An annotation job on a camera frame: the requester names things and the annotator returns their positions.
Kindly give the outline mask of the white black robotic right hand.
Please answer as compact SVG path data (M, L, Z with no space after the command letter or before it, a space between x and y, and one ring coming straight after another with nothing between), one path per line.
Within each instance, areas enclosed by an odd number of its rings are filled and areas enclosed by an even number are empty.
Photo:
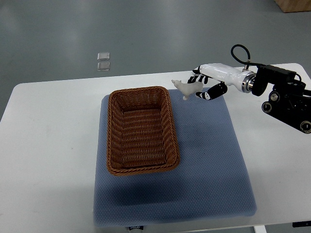
M250 70L238 70L236 68L221 64L204 64L195 68L188 79L188 83L208 83L208 79L217 80L219 83L207 91L199 91L197 97L205 100L213 100L227 92L228 86L234 86L243 93L250 93L256 74Z

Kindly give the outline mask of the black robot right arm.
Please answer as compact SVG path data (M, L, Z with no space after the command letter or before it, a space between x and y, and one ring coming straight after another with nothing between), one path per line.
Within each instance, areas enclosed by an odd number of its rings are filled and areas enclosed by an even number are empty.
M311 132L311 91L306 89L301 76L295 71L252 63L249 50L241 44L234 45L230 53L236 61L244 65L244 71L247 71L249 66L258 68L256 74L242 81L242 91L251 91L253 95L261 96L268 84L272 84L273 89L268 101L261 106L262 111L309 134Z

